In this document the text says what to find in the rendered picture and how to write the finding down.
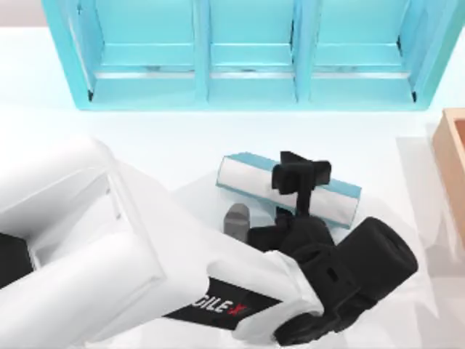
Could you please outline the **light blue rack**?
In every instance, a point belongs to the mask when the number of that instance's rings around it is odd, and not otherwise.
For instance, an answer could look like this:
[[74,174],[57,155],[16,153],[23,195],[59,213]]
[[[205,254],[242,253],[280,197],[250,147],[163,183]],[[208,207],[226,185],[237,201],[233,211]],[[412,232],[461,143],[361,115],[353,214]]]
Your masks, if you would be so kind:
[[429,106],[465,0],[41,0],[81,110]]

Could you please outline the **salmon-coloured box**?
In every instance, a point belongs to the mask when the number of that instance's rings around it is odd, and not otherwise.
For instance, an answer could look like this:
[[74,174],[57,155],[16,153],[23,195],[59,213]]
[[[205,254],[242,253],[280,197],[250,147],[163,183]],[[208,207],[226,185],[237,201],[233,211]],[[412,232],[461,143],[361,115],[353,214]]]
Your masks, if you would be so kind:
[[465,246],[465,108],[445,108],[432,147],[451,214]]

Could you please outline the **blue and white book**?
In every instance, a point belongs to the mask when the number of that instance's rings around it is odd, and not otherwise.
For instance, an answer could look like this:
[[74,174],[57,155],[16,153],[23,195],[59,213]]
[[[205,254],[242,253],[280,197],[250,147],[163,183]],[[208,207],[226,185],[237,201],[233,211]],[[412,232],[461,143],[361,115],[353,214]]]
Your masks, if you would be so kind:
[[[296,194],[280,195],[272,188],[272,170],[277,161],[249,152],[224,156],[217,174],[217,186],[258,201],[294,211]],[[354,222],[362,188],[332,179],[314,189],[310,214],[332,226],[350,228]]]

